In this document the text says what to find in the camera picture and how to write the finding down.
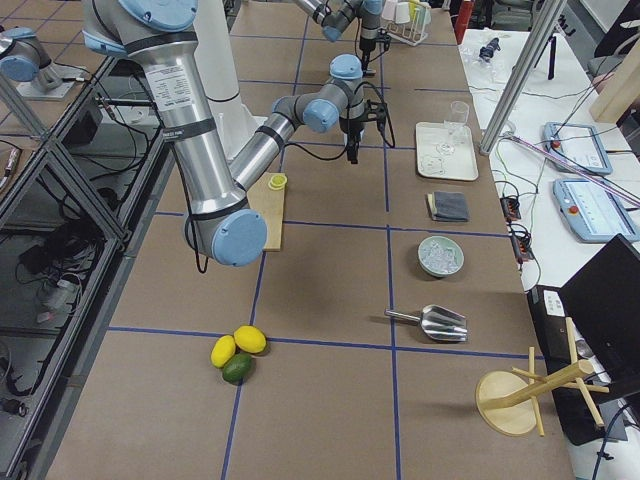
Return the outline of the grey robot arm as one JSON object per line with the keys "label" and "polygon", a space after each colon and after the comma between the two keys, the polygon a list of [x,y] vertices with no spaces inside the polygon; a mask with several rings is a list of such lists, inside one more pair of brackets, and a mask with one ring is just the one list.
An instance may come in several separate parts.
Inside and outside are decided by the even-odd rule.
{"label": "grey robot arm", "polygon": [[359,48],[371,53],[376,48],[381,29],[381,14],[384,2],[380,0],[340,1],[333,9],[328,1],[295,0],[312,20],[321,27],[324,37],[330,42],[339,40],[355,20],[361,22]]}
{"label": "grey robot arm", "polygon": [[344,153],[355,161],[364,126],[391,131],[382,100],[364,96],[363,69],[381,36],[378,1],[331,7],[304,1],[302,10],[335,41],[361,24],[360,55],[342,54],[314,93],[278,99],[255,119],[242,104],[229,29],[219,1],[87,1],[86,46],[137,63],[145,74],[181,171],[189,203],[185,237],[199,254],[239,267],[255,261],[267,240],[263,217],[249,206],[248,189],[306,126],[323,133],[339,126]]}

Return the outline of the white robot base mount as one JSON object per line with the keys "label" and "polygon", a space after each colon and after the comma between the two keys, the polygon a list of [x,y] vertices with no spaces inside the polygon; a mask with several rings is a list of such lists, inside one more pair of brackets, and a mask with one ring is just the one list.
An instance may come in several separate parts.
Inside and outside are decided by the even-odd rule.
{"label": "white robot base mount", "polygon": [[241,98],[223,2],[199,1],[193,26],[196,64],[230,163],[266,118],[252,115]]}

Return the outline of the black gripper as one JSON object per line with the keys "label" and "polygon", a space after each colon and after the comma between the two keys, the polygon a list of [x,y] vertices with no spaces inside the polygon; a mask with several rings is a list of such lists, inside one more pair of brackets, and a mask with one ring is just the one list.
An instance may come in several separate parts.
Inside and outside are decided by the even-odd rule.
{"label": "black gripper", "polygon": [[388,107],[383,101],[365,99],[355,107],[347,109],[339,117],[339,124],[347,145],[347,159],[351,164],[358,163],[360,141],[364,125],[374,122],[380,135],[384,135],[388,117]]}

